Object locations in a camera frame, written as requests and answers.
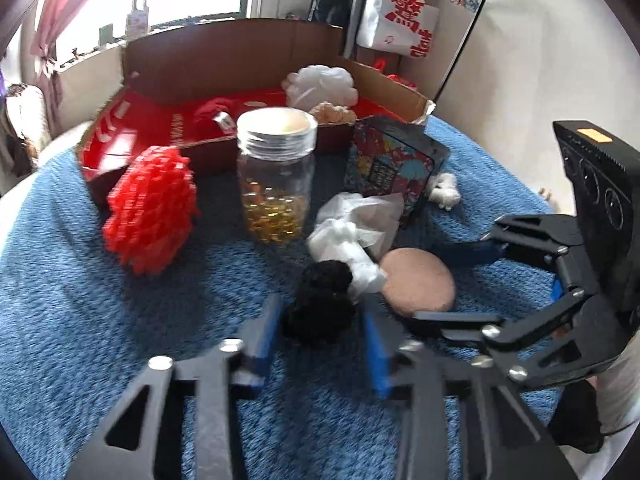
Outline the beige round powder puff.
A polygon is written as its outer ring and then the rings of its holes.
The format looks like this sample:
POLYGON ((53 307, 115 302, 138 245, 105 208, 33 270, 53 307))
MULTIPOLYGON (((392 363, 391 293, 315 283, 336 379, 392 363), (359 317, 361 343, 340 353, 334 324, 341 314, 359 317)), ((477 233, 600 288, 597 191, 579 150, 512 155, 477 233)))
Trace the beige round powder puff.
POLYGON ((449 311, 456 299, 456 284, 449 269, 431 252, 397 248, 380 261, 386 273, 382 295, 398 314, 449 311))

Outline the white cotton piece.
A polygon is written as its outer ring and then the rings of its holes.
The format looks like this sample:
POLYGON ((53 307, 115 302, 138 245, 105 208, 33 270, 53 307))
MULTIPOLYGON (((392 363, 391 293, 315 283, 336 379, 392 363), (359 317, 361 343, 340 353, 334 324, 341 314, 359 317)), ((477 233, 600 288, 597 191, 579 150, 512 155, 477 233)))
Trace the white cotton piece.
POLYGON ((440 209, 450 211, 460 203, 461 194, 458 190, 458 179, 450 172, 443 172, 435 179, 428 201, 439 206, 440 209))

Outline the black fluffy scrunchie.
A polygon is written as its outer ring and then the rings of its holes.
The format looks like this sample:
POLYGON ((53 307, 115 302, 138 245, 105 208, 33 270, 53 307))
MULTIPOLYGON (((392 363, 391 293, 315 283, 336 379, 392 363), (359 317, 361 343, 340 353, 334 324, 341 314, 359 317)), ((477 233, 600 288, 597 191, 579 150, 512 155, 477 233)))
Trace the black fluffy scrunchie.
POLYGON ((333 344, 352 326, 356 306, 349 298, 352 271, 338 260, 307 266, 292 304, 282 314, 282 334, 305 347, 333 344))

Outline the white tissue pack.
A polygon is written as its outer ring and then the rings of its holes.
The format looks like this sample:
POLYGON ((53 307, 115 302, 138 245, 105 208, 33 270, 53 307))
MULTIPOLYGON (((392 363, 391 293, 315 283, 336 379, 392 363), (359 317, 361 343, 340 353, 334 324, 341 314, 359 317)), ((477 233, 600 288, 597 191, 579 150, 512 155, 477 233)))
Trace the white tissue pack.
POLYGON ((348 296, 380 292, 387 275, 378 259, 390 250, 404 212, 401 194, 363 197, 341 192, 318 211, 307 247, 314 261, 337 260, 352 272, 348 296))

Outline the red foam net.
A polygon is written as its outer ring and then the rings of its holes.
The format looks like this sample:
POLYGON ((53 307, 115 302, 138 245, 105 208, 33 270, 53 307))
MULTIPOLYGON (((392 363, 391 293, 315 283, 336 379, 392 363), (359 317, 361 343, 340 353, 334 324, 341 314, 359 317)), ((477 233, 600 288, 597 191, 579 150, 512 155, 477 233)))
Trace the red foam net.
POLYGON ((107 195, 105 247, 135 274, 162 273, 192 232, 198 189, 189 164, 175 146, 151 146, 107 195))

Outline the colourful patterned box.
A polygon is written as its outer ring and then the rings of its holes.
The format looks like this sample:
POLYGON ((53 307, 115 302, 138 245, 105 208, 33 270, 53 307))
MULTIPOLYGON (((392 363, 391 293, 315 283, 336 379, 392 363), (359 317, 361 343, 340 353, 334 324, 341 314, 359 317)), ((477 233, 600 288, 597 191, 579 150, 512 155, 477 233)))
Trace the colourful patterned box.
POLYGON ((344 190, 364 197, 399 194, 400 222, 424 207, 428 187, 445 166, 450 149, 420 125, 372 116, 356 122, 344 175, 344 190))

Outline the glass jar with capsules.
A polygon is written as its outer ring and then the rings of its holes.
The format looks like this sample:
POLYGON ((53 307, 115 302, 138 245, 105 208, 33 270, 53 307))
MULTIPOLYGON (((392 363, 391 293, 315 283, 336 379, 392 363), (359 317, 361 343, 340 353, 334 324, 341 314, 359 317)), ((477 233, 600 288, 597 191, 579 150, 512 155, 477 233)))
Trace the glass jar with capsules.
POLYGON ((314 177, 318 122, 297 108, 249 110, 236 122, 238 179, 247 229, 263 243, 302 234, 314 177))

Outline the white mesh bath pouf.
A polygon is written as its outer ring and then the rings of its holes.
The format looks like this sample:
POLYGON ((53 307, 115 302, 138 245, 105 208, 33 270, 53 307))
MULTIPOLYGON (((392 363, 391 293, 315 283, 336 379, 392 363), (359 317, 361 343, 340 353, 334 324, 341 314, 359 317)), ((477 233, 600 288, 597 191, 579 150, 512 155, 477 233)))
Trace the white mesh bath pouf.
POLYGON ((352 107, 359 99, 352 75, 343 67, 308 65, 289 73, 281 84, 286 105, 309 112, 323 102, 352 107))

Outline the red plush item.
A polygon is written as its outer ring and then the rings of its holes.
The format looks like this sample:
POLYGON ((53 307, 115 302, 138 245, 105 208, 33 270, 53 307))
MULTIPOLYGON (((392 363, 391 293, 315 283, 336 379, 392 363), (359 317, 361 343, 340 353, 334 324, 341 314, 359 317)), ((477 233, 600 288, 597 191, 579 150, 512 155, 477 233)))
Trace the red plush item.
POLYGON ((193 114, 193 130, 200 136, 230 136, 236 133, 235 113, 239 102, 215 98, 202 104, 193 114))

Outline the white bag red characters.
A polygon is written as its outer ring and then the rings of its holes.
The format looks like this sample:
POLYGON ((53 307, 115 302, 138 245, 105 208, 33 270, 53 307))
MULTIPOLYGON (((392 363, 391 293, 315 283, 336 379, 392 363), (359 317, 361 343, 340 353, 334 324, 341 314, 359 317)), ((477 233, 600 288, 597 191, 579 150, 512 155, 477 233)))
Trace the white bag red characters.
POLYGON ((439 8, 425 0, 366 0, 356 44, 408 58, 430 54, 439 8))

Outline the red lined cardboard box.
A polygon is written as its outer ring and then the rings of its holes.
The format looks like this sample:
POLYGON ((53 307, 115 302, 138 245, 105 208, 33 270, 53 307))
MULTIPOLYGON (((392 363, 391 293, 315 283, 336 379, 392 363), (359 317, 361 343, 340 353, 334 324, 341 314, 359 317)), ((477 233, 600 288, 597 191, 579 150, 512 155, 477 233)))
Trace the red lined cardboard box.
POLYGON ((122 85, 100 109, 76 155, 93 201, 105 206, 131 162, 151 145, 175 145, 199 177, 232 171, 236 141, 214 127, 195 133, 196 110, 230 101, 238 117, 253 103, 281 106, 281 84, 308 65, 341 67, 354 80, 359 117, 422 122, 434 107, 375 68, 343 58, 343 32, 327 24, 251 18, 191 25, 131 41, 122 50, 122 85))

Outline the pink curtain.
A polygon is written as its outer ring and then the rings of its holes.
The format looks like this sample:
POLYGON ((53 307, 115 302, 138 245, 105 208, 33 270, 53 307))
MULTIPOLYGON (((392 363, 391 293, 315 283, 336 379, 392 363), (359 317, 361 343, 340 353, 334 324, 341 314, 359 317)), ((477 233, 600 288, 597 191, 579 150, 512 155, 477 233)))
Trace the pink curtain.
POLYGON ((55 68, 56 40, 88 0, 44 0, 30 53, 37 59, 35 85, 42 91, 52 134, 60 132, 60 75, 55 68))

